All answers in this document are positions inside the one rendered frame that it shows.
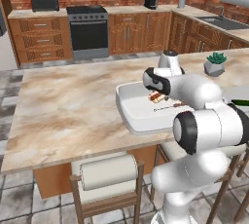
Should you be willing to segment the black toaster oven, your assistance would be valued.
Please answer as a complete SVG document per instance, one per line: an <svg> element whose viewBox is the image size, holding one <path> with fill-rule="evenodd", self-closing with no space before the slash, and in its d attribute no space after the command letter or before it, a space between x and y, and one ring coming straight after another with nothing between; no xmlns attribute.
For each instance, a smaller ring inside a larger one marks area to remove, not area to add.
<svg viewBox="0 0 249 224"><path fill-rule="evenodd" d="M33 12L58 11L58 0L30 0Z"/></svg>

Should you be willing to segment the white fridge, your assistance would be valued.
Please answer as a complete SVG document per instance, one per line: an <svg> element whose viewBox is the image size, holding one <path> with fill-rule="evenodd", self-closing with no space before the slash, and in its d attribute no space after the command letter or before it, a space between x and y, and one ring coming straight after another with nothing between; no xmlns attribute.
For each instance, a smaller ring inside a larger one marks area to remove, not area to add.
<svg viewBox="0 0 249 224"><path fill-rule="evenodd" d="M0 6L0 71L17 69L17 64L11 45L3 10Z"/></svg>

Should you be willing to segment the grey sink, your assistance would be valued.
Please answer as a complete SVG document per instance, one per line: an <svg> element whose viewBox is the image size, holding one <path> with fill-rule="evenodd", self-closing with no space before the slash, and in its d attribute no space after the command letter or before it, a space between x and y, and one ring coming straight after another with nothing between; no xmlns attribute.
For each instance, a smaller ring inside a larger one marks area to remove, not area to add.
<svg viewBox="0 0 249 224"><path fill-rule="evenodd" d="M221 17L198 17L198 19L226 30L249 29L249 25Z"/></svg>

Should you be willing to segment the grey tupperware tray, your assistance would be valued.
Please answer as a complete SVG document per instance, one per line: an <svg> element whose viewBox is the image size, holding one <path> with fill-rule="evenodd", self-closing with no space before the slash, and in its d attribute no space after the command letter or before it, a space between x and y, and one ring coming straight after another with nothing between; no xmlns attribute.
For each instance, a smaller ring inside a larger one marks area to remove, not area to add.
<svg viewBox="0 0 249 224"><path fill-rule="evenodd" d="M249 100L249 86L238 86L227 88L223 90L223 97L225 102L232 103L232 99L246 99Z"/></svg>

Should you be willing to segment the black coffee machine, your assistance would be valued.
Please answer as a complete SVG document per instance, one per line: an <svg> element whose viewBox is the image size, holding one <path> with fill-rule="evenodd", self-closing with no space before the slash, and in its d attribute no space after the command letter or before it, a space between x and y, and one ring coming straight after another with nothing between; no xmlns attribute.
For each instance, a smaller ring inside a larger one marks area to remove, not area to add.
<svg viewBox="0 0 249 224"><path fill-rule="evenodd" d="M158 7L158 0L144 0L144 6L148 9L155 10Z"/></svg>

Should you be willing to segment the wooden cupboard run under sink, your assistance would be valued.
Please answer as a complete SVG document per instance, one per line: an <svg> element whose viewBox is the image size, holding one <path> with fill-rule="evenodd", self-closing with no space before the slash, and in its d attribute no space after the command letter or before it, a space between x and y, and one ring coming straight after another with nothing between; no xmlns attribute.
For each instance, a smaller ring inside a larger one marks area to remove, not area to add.
<svg viewBox="0 0 249 224"><path fill-rule="evenodd" d="M189 54L242 48L249 48L249 42L231 37L197 20L172 14L168 44L170 51Z"/></svg>

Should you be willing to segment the wooden drawer cabinet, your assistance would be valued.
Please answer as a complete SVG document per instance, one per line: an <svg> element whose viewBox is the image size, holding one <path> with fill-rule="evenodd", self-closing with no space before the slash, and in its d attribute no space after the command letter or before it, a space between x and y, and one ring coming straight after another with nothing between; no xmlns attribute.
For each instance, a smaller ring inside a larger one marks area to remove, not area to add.
<svg viewBox="0 0 249 224"><path fill-rule="evenodd" d="M8 20L20 64L72 58L65 9L36 13L12 10Z"/></svg>

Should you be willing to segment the kebab skewer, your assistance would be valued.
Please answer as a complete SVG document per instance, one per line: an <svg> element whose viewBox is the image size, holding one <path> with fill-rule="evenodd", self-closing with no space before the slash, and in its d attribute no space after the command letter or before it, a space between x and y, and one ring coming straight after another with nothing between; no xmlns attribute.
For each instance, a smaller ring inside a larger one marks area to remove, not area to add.
<svg viewBox="0 0 249 224"><path fill-rule="evenodd" d="M172 105L168 105L168 106L164 106L164 107L160 107L160 108L154 108L153 111L157 112L157 111L161 111L161 110L168 109L168 108L182 107L182 106L185 106L185 105L186 104L183 103L183 102L176 102L176 103L173 103Z"/></svg>

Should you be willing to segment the wooden base cupboard run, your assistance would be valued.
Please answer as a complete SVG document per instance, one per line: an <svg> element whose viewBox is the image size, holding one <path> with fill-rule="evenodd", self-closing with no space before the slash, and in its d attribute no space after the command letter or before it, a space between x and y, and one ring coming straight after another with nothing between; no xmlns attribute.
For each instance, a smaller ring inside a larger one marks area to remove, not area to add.
<svg viewBox="0 0 249 224"><path fill-rule="evenodd" d="M110 55L163 51L168 46L171 13L111 14L108 16Z"/></svg>

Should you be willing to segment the wooden island counter base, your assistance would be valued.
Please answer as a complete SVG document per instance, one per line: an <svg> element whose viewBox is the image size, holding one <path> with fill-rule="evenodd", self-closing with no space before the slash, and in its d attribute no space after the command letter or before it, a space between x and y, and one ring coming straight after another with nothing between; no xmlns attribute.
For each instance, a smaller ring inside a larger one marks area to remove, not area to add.
<svg viewBox="0 0 249 224"><path fill-rule="evenodd" d="M137 161L144 162L144 174L150 174L154 167L156 146L148 146L135 150L128 150L128 154L135 157ZM70 176L78 174L74 171L70 163L51 166L47 168L37 168L33 170L34 177L42 199L54 197L72 191Z"/></svg>

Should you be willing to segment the green plant in grey pot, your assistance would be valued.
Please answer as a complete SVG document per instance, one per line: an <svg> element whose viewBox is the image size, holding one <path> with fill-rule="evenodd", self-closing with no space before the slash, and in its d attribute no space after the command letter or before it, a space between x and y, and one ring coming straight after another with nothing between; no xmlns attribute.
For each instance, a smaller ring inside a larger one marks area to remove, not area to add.
<svg viewBox="0 0 249 224"><path fill-rule="evenodd" d="M225 61L227 58L223 53L213 53L206 58L203 64L204 72L211 77L218 77L225 72Z"/></svg>

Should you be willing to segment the brown hot dog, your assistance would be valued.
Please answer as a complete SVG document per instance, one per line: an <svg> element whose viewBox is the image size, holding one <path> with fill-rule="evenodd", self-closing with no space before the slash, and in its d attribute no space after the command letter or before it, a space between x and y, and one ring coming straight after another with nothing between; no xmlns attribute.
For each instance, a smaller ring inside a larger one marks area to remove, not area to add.
<svg viewBox="0 0 249 224"><path fill-rule="evenodd" d="M163 98L163 95L161 93L153 92L149 94L149 99L151 101L158 101Z"/></svg>

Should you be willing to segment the white tupperware tray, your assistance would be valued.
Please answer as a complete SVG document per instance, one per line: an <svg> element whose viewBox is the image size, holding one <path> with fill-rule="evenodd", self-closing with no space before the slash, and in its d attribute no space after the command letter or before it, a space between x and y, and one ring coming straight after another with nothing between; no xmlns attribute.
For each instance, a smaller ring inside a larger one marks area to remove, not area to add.
<svg viewBox="0 0 249 224"><path fill-rule="evenodd" d="M117 108L126 127L133 134L162 132L171 129L177 114L193 111L193 108L185 105L154 112L154 108L172 105L180 101L169 98L154 103L149 99L149 93L142 82L127 83L116 87Z"/></svg>

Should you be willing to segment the green cucumber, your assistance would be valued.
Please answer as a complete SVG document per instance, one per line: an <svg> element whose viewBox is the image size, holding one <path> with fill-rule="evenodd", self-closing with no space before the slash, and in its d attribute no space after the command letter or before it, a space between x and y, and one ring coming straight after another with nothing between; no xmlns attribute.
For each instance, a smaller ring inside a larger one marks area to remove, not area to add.
<svg viewBox="0 0 249 224"><path fill-rule="evenodd" d="M249 100L246 99L232 99L231 102L239 106L249 106Z"/></svg>

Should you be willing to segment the black and grey stove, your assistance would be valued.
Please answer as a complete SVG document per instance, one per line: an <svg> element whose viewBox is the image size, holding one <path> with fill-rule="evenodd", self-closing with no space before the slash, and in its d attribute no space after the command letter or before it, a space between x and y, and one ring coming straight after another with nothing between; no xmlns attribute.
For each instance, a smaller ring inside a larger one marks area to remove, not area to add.
<svg viewBox="0 0 249 224"><path fill-rule="evenodd" d="M66 8L75 60L109 55L107 11L100 5Z"/></svg>

